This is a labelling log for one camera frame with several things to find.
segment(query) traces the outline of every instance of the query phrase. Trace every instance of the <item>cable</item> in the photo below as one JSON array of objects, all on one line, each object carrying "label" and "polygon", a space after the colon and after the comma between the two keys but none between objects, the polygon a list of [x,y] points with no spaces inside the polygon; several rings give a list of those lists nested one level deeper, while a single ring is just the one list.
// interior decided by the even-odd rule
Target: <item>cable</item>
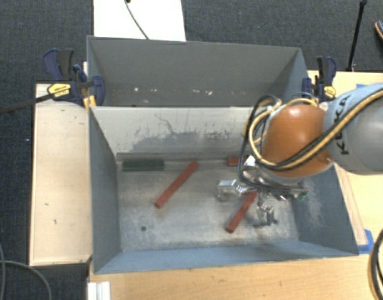
[{"label": "cable", "polygon": [[250,129],[247,130],[248,132],[248,140],[250,143],[250,146],[252,147],[253,154],[259,164],[262,166],[265,166],[267,169],[271,170],[290,170],[299,167],[300,165],[306,163],[308,160],[312,159],[316,154],[321,152],[326,145],[333,140],[333,138],[341,132],[343,128],[348,125],[348,123],[353,120],[353,118],[360,113],[362,110],[364,110],[368,105],[373,103],[374,101],[380,99],[383,97],[383,89],[380,89],[372,94],[370,94],[368,97],[366,97],[363,101],[357,103],[355,106],[351,107],[339,120],[337,123],[335,123],[328,131],[323,133],[321,136],[319,136],[317,139],[313,140],[308,146],[304,147],[300,152],[295,154],[293,157],[288,158],[285,161],[274,163],[268,160],[265,160],[259,151],[257,150],[256,146],[254,145],[254,139],[253,139],[253,129],[257,127],[259,120],[265,119],[270,112],[266,110],[265,112],[259,114],[251,124]]},{"label": "cable", "polygon": [[380,283],[382,283],[382,287],[383,287],[383,274],[382,274],[382,270],[380,270],[379,257],[377,259],[377,272],[378,272]]},{"label": "cable", "polygon": [[35,268],[33,268],[31,266],[28,266],[27,264],[23,264],[23,263],[16,262],[16,261],[5,260],[4,252],[3,252],[3,247],[1,246],[1,243],[0,243],[0,257],[1,257],[0,265],[1,265],[1,268],[3,270],[3,276],[1,278],[2,279],[2,283],[1,283],[0,300],[4,299],[4,293],[5,293],[5,287],[6,287],[6,265],[7,264],[10,264],[12,266],[17,266],[17,267],[25,268],[27,270],[32,271],[35,275],[37,275],[37,277],[40,278],[40,280],[42,280],[42,282],[44,283],[44,285],[47,288],[48,299],[52,300],[53,293],[51,292],[51,286],[49,285],[47,279],[38,270],[36,270]]},{"label": "cable", "polygon": [[128,5],[128,2],[126,0],[123,0],[125,2],[125,6],[131,16],[131,18],[133,19],[133,22],[136,24],[137,28],[140,30],[140,32],[144,35],[144,38],[146,38],[146,40],[150,40],[149,37],[146,35],[146,33],[144,32],[144,30],[141,28],[141,26],[139,25],[139,23],[137,22],[135,16],[133,15],[133,13],[131,12],[130,10],[130,7]]},{"label": "cable", "polygon": [[369,257],[369,265],[370,265],[370,279],[372,283],[373,290],[376,293],[376,296],[379,300],[383,300],[383,295],[380,291],[379,283],[377,280],[377,261],[378,261],[378,253],[380,245],[383,242],[383,228],[380,231],[378,238],[376,239],[374,246],[372,247],[372,251]]},{"label": "cable", "polygon": [[47,279],[41,274],[40,271],[36,270],[35,268],[33,268],[33,267],[31,267],[31,266],[28,266],[27,264],[20,263],[20,262],[16,262],[16,261],[9,261],[9,260],[6,260],[5,263],[6,263],[6,264],[10,264],[10,265],[12,265],[12,266],[17,266],[17,267],[20,267],[20,268],[24,268],[24,269],[30,270],[32,273],[34,273],[35,275],[37,275],[37,277],[39,277],[40,280],[42,280],[42,282],[44,283],[44,285],[45,285],[46,288],[47,288],[48,299],[49,299],[49,300],[52,300],[52,299],[53,299],[53,293],[51,292],[51,286],[49,285]]},{"label": "cable", "polygon": [[0,292],[0,300],[4,300],[4,293],[5,293],[5,284],[6,284],[6,261],[4,257],[4,251],[3,247],[0,243],[0,263],[1,263],[1,269],[3,272],[3,275],[1,276],[1,292]]},{"label": "cable", "polygon": [[[248,186],[251,186],[253,188],[257,188],[257,189],[263,189],[263,190],[268,190],[268,191],[278,190],[278,191],[281,191],[281,192],[289,192],[293,188],[300,189],[300,187],[293,187],[293,186],[282,186],[282,185],[279,185],[279,186],[271,185],[271,186],[269,186],[269,185],[265,185],[265,184],[262,184],[262,183],[253,182],[253,181],[247,179],[243,175],[242,166],[243,166],[243,159],[244,159],[244,155],[245,155],[245,151],[246,151],[246,146],[247,146],[247,143],[248,143],[248,130],[250,130],[250,125],[252,123],[252,119],[254,118],[255,113],[257,112],[257,110],[260,107],[263,107],[263,106],[266,106],[266,105],[270,106],[267,109],[267,111],[272,112],[272,111],[278,109],[282,105],[282,102],[281,102],[281,100],[277,99],[275,96],[269,94],[269,95],[266,95],[266,96],[262,96],[257,101],[257,103],[254,105],[254,107],[252,109],[252,112],[250,113],[250,116],[249,116],[249,118],[247,120],[247,124],[245,126],[245,134],[244,134],[244,137],[243,137],[242,148],[240,150],[239,160],[238,160],[238,164],[237,164],[237,174],[238,174],[238,177],[239,177],[239,179],[243,183],[245,183]],[[259,125],[257,125],[257,130],[260,127],[263,127],[263,125],[266,123],[266,121],[267,120],[261,120],[259,122]]]}]

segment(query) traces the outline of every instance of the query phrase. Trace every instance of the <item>black wire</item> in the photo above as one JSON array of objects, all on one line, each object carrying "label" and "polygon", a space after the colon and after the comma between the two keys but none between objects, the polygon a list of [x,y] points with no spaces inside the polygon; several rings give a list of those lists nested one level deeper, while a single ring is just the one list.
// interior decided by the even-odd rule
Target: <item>black wire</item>
[{"label": "black wire", "polygon": [[[289,191],[292,187],[284,187],[284,186],[267,186],[265,184],[261,184],[261,183],[257,183],[257,182],[252,182],[251,180],[247,179],[244,175],[243,175],[243,171],[242,171],[242,165],[243,165],[243,160],[244,160],[244,156],[245,156],[245,151],[246,151],[246,147],[247,147],[247,143],[248,143],[248,131],[250,130],[250,127],[251,127],[251,124],[253,122],[253,118],[255,116],[255,113],[257,112],[257,109],[258,107],[261,105],[261,103],[263,103],[265,100],[272,100],[273,103],[272,104],[276,104],[278,99],[271,95],[271,94],[268,94],[268,95],[265,95],[265,96],[262,96],[260,99],[258,99],[258,101],[256,102],[256,104],[254,105],[253,109],[252,109],[252,112],[250,113],[250,116],[248,118],[248,121],[247,121],[247,125],[246,125],[246,131],[245,131],[245,135],[243,137],[243,143],[242,143],[242,148],[240,150],[240,155],[239,155],[239,160],[238,160],[238,164],[237,164],[237,174],[238,174],[238,177],[239,179],[247,184],[248,186],[251,186],[253,188],[256,188],[256,189],[264,189],[264,190],[278,190],[278,191]],[[267,119],[268,118],[265,118],[263,120],[261,120],[258,124],[257,124],[257,127],[256,127],[256,130],[259,130],[261,126],[263,126],[266,122],[267,122]]]},{"label": "black wire", "polygon": [[380,270],[379,257],[377,258],[377,272],[378,272],[380,283],[382,283],[382,287],[383,287],[383,274],[382,274],[382,270]]},{"label": "black wire", "polygon": [[374,287],[374,291],[377,294],[377,297],[379,300],[383,300],[383,295],[380,291],[378,279],[377,279],[377,261],[378,261],[378,253],[379,253],[379,248],[380,245],[383,242],[383,228],[380,231],[378,238],[376,239],[374,246],[372,247],[372,251],[370,254],[370,278],[372,281],[372,285]]},{"label": "black wire", "polygon": [[144,35],[144,38],[146,38],[146,40],[150,40],[149,37],[146,35],[146,33],[144,32],[144,30],[141,28],[141,26],[139,25],[139,23],[137,22],[135,16],[133,15],[133,13],[131,12],[131,9],[129,8],[129,5],[128,5],[128,1],[126,0],[123,0],[125,2],[125,6],[133,20],[133,22],[136,24],[137,28],[140,30],[140,32]]},{"label": "black wire", "polygon": [[35,268],[31,267],[31,266],[28,266],[27,264],[24,264],[24,263],[20,263],[20,262],[16,262],[16,261],[9,261],[9,260],[6,260],[5,261],[6,264],[10,264],[12,266],[17,266],[17,267],[20,267],[20,268],[23,268],[23,269],[27,269],[27,270],[30,270],[32,273],[34,273],[37,277],[40,278],[40,280],[43,282],[43,284],[46,286],[47,288],[47,292],[48,292],[48,299],[49,300],[52,300],[53,298],[53,293],[51,291],[51,287],[47,281],[47,279],[41,274],[40,271],[36,270]]},{"label": "black wire", "polygon": [[44,283],[44,285],[47,288],[48,299],[52,300],[53,294],[51,292],[51,287],[50,287],[47,279],[38,270],[36,270],[35,268],[33,268],[31,266],[28,266],[27,264],[23,264],[23,263],[16,262],[16,261],[5,260],[4,252],[3,252],[3,247],[1,246],[1,243],[0,243],[0,258],[1,258],[0,265],[1,265],[1,268],[3,270],[3,276],[1,278],[2,279],[2,283],[1,283],[0,300],[4,299],[4,293],[5,293],[5,287],[6,287],[6,265],[7,264],[10,264],[12,266],[17,266],[17,267],[28,269],[31,272],[33,272],[35,275],[37,275],[37,277],[39,277],[42,280],[42,282]]},{"label": "black wire", "polygon": [[[367,97],[375,94],[375,93],[378,93],[379,91],[382,91],[382,89],[378,89],[377,91],[374,91],[372,94],[368,95]],[[373,104],[374,102],[376,102],[377,100],[380,100],[382,98],[379,98],[379,99],[376,99],[375,101],[373,101],[372,103],[368,104],[367,106],[363,107],[358,113],[360,113],[361,111],[363,111],[365,108],[367,108],[369,105]],[[320,150],[314,154],[313,156],[311,157],[308,157],[307,159],[304,159],[300,164],[296,165],[296,166],[292,166],[292,167],[286,167],[284,169],[281,169],[280,167],[286,165],[286,164],[289,164],[289,163],[292,163],[294,161],[296,161],[297,159],[299,159],[301,156],[303,156],[305,153],[307,153],[307,151],[311,150],[314,146],[316,146],[319,142],[321,142],[321,140],[323,140],[323,138],[327,137],[340,123],[342,123],[343,119],[346,117],[346,115],[348,115],[352,110],[354,110],[358,105],[360,104],[360,102],[358,102],[357,104],[355,104],[354,106],[352,106],[350,109],[348,109],[345,114],[343,116],[340,117],[340,119],[330,128],[328,129],[326,132],[324,132],[323,134],[321,134],[317,139],[314,139],[312,142],[310,142],[308,145],[306,145],[303,149],[301,149],[298,153],[296,153],[294,156],[288,158],[287,160],[284,160],[284,161],[281,161],[281,162],[278,162],[276,166],[271,166],[271,165],[268,165],[268,164],[265,164],[263,162],[260,162],[260,160],[256,158],[257,162],[266,167],[267,169],[269,170],[275,170],[275,171],[286,171],[286,170],[293,170],[293,169],[296,169],[298,168],[299,166],[301,166],[302,164],[305,164],[306,162],[310,161],[311,159],[313,159],[316,155],[318,155],[319,153],[321,153],[325,148],[326,148],[326,145],[325,144],[322,148],[320,148]]]},{"label": "black wire", "polygon": [[0,300],[4,299],[4,293],[5,293],[5,285],[6,285],[6,261],[4,257],[4,251],[3,247],[0,243],[0,262],[1,262],[1,269],[3,271],[3,275],[1,276],[1,292],[0,292]]}]

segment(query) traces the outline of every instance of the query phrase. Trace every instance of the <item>bin floor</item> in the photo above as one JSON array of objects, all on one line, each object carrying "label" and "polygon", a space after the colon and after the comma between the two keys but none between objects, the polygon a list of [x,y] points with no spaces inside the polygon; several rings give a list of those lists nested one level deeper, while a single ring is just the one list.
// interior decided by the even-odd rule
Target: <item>bin floor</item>
[{"label": "bin floor", "polygon": [[118,202],[121,247],[139,250],[200,248],[266,244],[298,240],[290,201],[272,197],[277,224],[258,227],[253,203],[232,234],[225,227],[245,199],[215,197],[220,180],[237,179],[237,169],[224,160],[198,160],[199,167],[179,190],[158,209],[154,202],[190,161],[165,161],[163,171],[121,170],[118,162]]}]

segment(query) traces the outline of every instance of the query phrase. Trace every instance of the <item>red stick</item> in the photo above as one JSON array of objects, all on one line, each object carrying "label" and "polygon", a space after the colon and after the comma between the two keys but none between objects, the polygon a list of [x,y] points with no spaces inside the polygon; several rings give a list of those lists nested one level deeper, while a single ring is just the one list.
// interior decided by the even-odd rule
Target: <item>red stick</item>
[{"label": "red stick", "polygon": [[229,233],[233,233],[234,230],[236,230],[240,221],[243,220],[244,216],[246,215],[248,209],[250,208],[250,206],[252,205],[256,197],[257,197],[256,191],[252,191],[248,194],[248,196],[244,200],[240,209],[236,212],[235,216],[232,218],[228,226],[225,228],[226,231],[228,231]]},{"label": "red stick", "polygon": [[181,187],[181,185],[185,183],[186,180],[192,175],[197,167],[198,163],[196,161],[192,161],[155,201],[154,205],[157,208],[162,208],[162,206],[169,200],[169,198],[172,197],[172,195]]}]

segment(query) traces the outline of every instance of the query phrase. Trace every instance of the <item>blue tape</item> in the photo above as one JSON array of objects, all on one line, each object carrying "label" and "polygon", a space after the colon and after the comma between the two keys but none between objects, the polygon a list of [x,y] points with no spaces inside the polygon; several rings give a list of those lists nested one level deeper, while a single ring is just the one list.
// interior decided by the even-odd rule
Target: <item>blue tape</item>
[{"label": "blue tape", "polygon": [[372,247],[374,246],[374,238],[372,237],[371,231],[364,229],[364,232],[367,236],[368,243],[357,247],[360,254],[370,254]]}]

